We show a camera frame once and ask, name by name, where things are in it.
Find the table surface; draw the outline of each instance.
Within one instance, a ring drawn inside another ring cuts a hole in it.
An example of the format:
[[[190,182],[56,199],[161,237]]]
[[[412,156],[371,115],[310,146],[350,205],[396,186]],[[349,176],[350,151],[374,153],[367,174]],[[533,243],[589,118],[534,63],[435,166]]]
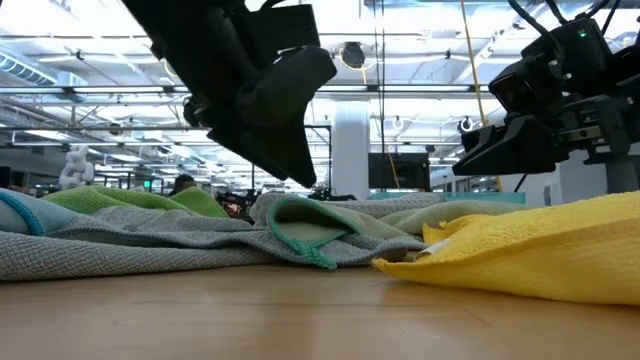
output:
[[[0,358],[637,359],[640,308],[255,266],[0,285]]]

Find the workstation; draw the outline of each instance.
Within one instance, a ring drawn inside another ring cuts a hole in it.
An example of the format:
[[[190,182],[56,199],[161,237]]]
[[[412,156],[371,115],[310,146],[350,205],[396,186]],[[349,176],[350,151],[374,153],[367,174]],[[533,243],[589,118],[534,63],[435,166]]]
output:
[[[635,358],[639,29],[0,0],[2,358]]]

